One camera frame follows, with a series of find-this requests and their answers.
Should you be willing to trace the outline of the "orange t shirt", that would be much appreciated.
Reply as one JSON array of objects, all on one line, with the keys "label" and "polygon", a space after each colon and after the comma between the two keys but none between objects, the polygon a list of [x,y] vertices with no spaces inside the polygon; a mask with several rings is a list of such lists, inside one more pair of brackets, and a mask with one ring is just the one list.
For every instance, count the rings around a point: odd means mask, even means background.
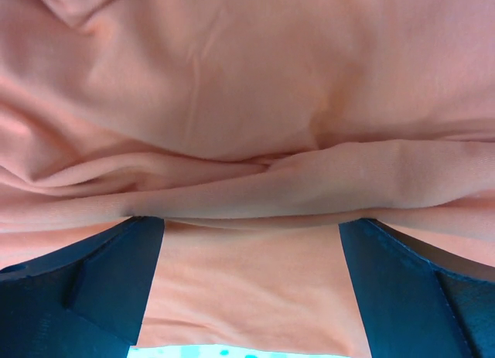
[{"label": "orange t shirt", "polygon": [[1,0],[1,265],[166,221],[138,344],[367,357],[338,224],[494,263],[494,0]]}]

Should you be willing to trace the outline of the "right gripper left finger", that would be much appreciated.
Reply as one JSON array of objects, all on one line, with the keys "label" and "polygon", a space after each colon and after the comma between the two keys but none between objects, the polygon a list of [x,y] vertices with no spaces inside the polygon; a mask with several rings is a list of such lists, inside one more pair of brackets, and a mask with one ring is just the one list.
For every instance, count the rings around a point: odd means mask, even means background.
[{"label": "right gripper left finger", "polygon": [[1,270],[3,357],[126,357],[138,342],[165,222],[133,217]]}]

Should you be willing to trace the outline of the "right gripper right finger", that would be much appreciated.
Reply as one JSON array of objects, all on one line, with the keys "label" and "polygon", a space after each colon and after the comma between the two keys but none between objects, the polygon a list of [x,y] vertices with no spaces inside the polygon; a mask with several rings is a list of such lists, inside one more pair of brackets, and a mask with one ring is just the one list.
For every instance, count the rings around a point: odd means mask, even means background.
[{"label": "right gripper right finger", "polygon": [[494,269],[376,220],[339,226],[373,357],[492,357]]}]

